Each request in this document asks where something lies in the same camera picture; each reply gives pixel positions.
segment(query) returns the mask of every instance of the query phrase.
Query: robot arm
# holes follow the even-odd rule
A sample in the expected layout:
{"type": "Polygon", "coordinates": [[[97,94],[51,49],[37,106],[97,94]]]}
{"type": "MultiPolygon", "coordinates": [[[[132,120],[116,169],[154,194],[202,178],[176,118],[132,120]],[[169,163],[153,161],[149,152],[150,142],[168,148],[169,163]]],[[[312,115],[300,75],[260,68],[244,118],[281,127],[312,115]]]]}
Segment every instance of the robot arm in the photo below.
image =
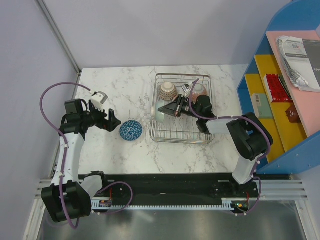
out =
{"type": "Polygon", "coordinates": [[[160,107],[158,111],[177,118],[182,114],[197,118],[197,127],[204,134],[230,134],[239,153],[239,159],[232,176],[239,185],[249,182],[253,178],[258,157],[268,150],[265,137],[250,122],[255,123],[265,133],[270,146],[273,144],[271,135],[252,112],[242,115],[242,119],[232,119],[231,117],[229,119],[214,119],[216,116],[213,114],[213,106],[209,96],[200,95],[196,103],[190,104],[187,96],[191,92],[191,84],[192,82],[182,86],[185,94],[179,94],[173,102],[160,107]]]}
{"type": "MultiPolygon", "coordinates": [[[[89,100],[88,109],[84,110],[82,99],[66,101],[64,106],[66,115],[63,116],[60,131],[65,135],[68,143],[64,174],[63,198],[71,219],[89,216],[91,213],[91,199],[103,187],[103,172],[97,171],[87,175],[82,184],[79,183],[79,161],[82,147],[85,142],[88,128],[96,126],[102,130],[112,132],[121,124],[112,109],[109,116],[102,105],[108,99],[103,92],[96,92],[89,100]]],[[[65,146],[63,137],[60,137],[61,149],[65,146]]],[[[60,199],[59,185],[60,170],[62,169],[64,151],[59,153],[57,171],[49,187],[43,188],[41,198],[54,222],[66,220],[60,199]]]]}

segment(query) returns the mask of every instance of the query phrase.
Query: wire dish rack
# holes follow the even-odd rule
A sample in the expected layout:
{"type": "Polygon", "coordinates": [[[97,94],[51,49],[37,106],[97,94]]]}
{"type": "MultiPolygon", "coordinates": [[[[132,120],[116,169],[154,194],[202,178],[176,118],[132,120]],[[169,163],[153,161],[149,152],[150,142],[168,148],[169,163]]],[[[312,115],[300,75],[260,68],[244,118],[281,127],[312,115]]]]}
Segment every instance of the wire dish rack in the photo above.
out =
{"type": "MultiPolygon", "coordinates": [[[[209,75],[179,74],[179,73],[158,73],[155,76],[152,106],[161,100],[158,96],[158,88],[164,82],[171,82],[175,85],[179,94],[184,94],[182,86],[190,81],[199,79],[199,84],[207,90],[212,103],[211,78],[209,75]]],[[[181,115],[173,117],[165,115],[164,122],[157,122],[152,116],[150,123],[150,136],[156,142],[179,143],[179,144],[207,144],[212,142],[214,135],[206,135],[198,130],[197,118],[181,115]]]]}

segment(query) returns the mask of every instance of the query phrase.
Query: white marble table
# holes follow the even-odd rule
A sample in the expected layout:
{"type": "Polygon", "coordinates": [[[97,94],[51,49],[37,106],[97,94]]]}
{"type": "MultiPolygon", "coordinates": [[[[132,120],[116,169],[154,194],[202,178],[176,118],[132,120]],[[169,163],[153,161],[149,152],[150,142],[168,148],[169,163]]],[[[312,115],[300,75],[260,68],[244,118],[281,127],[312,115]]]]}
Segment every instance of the white marble table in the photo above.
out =
{"type": "MultiPolygon", "coordinates": [[[[104,108],[111,108],[122,121],[142,124],[142,136],[132,142],[113,132],[90,128],[80,156],[79,174],[104,171],[106,174],[221,173],[235,169],[238,160],[230,136],[215,135],[209,144],[155,142],[150,138],[150,117],[157,73],[203,74],[211,76],[215,96],[213,113],[218,116],[240,115],[237,85],[246,65],[157,66],[87,68],[80,84],[108,95],[104,108]]],[[[89,100],[78,88],[76,98],[89,100]]]]}

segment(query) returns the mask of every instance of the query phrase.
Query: blue shelf frame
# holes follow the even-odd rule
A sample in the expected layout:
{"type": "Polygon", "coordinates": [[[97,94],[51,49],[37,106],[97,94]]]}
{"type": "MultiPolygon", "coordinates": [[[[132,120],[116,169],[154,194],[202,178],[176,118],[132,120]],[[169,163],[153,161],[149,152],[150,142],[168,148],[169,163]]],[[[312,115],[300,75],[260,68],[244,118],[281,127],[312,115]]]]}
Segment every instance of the blue shelf frame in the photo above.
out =
{"type": "MultiPolygon", "coordinates": [[[[295,0],[279,10],[267,27],[245,74],[259,74],[255,55],[273,55],[267,31],[315,31],[320,25],[320,0],[295,0]]],[[[253,112],[253,106],[243,76],[237,88],[243,113],[253,112]]],[[[320,165],[320,131],[290,149],[271,163],[264,158],[258,165],[259,174],[299,174],[320,165]]]]}

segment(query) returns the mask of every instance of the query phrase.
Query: bowl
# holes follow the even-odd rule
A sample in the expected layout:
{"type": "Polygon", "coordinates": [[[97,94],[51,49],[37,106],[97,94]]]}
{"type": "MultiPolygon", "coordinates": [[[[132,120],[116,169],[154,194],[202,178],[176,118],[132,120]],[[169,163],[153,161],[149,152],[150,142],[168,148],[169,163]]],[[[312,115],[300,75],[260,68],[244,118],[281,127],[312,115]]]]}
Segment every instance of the bowl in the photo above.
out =
{"type": "Polygon", "coordinates": [[[120,127],[120,136],[126,141],[134,141],[138,139],[142,134],[142,126],[138,121],[129,120],[126,121],[120,127]]]}
{"type": "Polygon", "coordinates": [[[158,97],[165,101],[172,101],[178,95],[176,86],[169,81],[163,82],[158,88],[158,97]]]}
{"type": "Polygon", "coordinates": [[[151,107],[151,116],[155,118],[158,123],[163,123],[165,121],[165,114],[158,111],[159,108],[162,108],[166,105],[164,100],[157,101],[154,106],[151,107]]]}
{"type": "Polygon", "coordinates": [[[207,92],[207,89],[205,88],[205,86],[203,86],[202,84],[196,84],[194,86],[194,89],[192,91],[192,95],[191,95],[191,100],[192,102],[196,102],[197,101],[197,98],[200,96],[200,95],[205,95],[207,96],[208,95],[208,92],[207,92]]]}

